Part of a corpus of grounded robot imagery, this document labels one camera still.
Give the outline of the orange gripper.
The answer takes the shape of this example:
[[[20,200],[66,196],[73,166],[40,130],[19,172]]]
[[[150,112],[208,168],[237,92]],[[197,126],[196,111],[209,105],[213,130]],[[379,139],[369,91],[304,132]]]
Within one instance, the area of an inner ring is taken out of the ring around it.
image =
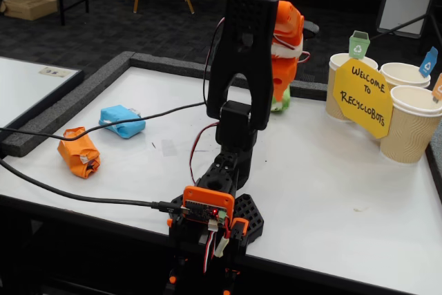
[[[295,79],[298,58],[274,58],[271,60],[273,71],[273,101],[288,102],[291,98],[290,83]]]

